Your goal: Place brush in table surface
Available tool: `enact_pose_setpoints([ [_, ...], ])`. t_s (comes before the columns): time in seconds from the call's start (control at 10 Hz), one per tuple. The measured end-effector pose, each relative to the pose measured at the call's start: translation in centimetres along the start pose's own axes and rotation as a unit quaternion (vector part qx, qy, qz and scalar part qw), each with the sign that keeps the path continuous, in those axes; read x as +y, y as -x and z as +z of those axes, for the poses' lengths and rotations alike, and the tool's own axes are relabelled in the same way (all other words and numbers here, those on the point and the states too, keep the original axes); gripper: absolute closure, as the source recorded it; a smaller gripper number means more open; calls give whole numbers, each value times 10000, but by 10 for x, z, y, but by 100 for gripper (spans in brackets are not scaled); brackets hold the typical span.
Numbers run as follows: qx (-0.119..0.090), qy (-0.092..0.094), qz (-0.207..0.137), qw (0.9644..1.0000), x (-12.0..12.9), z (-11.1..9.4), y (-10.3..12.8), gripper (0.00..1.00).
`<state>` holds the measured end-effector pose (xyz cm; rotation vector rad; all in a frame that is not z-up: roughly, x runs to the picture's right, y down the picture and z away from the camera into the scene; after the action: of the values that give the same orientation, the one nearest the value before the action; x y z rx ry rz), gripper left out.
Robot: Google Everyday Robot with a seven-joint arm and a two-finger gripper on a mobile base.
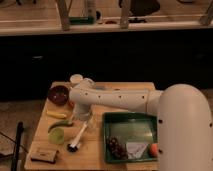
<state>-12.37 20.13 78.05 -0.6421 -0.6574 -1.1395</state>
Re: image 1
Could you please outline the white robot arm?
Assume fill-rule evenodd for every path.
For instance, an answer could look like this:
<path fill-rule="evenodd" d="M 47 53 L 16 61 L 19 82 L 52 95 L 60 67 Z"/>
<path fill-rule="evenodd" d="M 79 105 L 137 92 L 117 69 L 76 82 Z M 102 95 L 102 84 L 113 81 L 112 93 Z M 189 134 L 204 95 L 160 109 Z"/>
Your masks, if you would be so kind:
<path fill-rule="evenodd" d="M 213 114 L 197 88 L 175 84 L 167 89 L 100 90 L 83 79 L 69 92 L 74 115 L 90 118 L 93 105 L 157 117 L 158 171 L 213 171 Z"/>

